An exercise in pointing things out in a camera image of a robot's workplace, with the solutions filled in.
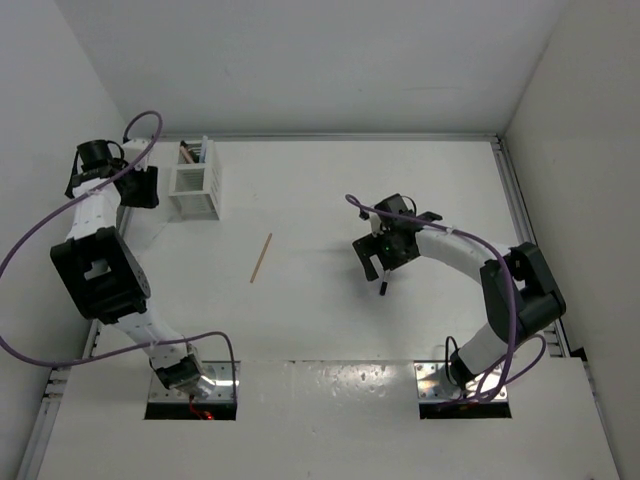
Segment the pink makeup pencil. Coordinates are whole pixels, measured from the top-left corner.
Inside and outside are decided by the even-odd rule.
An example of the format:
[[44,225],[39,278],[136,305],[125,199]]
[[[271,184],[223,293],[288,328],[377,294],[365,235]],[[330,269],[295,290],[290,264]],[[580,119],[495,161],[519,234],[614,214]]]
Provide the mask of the pink makeup pencil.
[[184,141],[180,142],[179,150],[182,158],[186,163],[195,164],[197,162],[197,159],[193,156],[192,151]]

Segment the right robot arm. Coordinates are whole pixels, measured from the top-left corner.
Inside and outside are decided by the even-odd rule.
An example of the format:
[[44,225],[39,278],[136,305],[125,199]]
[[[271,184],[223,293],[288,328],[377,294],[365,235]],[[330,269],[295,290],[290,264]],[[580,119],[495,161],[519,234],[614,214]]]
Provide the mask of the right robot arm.
[[498,386],[471,396],[475,404],[493,400],[515,380],[511,364],[517,349],[566,312],[566,301],[538,245],[491,243],[461,229],[445,226],[441,216],[419,213],[415,202],[394,194],[374,206],[348,194],[346,201],[370,226],[353,249],[368,281],[418,259],[438,261],[476,282],[482,290],[486,323],[465,344],[445,356],[446,381],[464,391],[502,369]]

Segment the gold makeup pencil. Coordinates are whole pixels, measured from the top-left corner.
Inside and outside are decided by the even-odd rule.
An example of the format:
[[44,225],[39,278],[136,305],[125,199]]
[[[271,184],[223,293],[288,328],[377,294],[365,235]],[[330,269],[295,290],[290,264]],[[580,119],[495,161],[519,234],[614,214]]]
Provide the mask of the gold makeup pencil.
[[252,271],[252,275],[251,275],[251,277],[250,277],[250,281],[249,281],[249,282],[250,282],[250,284],[254,284],[254,283],[255,283],[255,281],[256,281],[257,275],[258,275],[258,273],[259,273],[259,271],[260,271],[260,268],[261,268],[262,263],[263,263],[263,261],[264,261],[264,258],[265,258],[265,256],[266,256],[266,253],[267,253],[267,251],[268,251],[268,249],[269,249],[269,246],[270,246],[270,244],[271,244],[272,238],[273,238],[273,233],[272,233],[272,232],[270,232],[270,233],[267,235],[266,239],[265,239],[265,242],[264,242],[264,245],[263,245],[263,247],[262,247],[262,249],[261,249],[260,255],[259,255],[259,257],[258,257],[258,259],[257,259],[257,261],[256,261],[256,264],[255,264],[255,266],[254,266],[254,269],[253,269],[253,271]]

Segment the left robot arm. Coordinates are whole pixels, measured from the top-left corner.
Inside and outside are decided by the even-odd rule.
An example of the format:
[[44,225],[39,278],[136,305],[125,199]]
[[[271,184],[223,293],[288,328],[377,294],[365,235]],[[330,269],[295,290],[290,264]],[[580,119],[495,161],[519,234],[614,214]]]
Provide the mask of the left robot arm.
[[122,207],[158,206],[158,170],[141,159],[146,140],[92,140],[77,146],[65,195],[77,203],[71,230],[50,258],[87,320],[141,346],[168,390],[201,396],[204,370],[195,347],[152,309],[150,283],[117,226]]

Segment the light blue makeup stick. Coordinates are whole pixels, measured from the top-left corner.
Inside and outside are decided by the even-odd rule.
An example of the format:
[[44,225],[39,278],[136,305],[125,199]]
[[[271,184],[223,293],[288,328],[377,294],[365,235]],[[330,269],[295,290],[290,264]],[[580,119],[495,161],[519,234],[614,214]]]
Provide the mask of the light blue makeup stick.
[[206,135],[204,135],[202,137],[202,141],[201,141],[201,146],[200,146],[200,153],[199,154],[203,154],[205,156],[205,160],[203,163],[206,163],[206,154],[207,154],[207,147],[208,147],[208,137]]

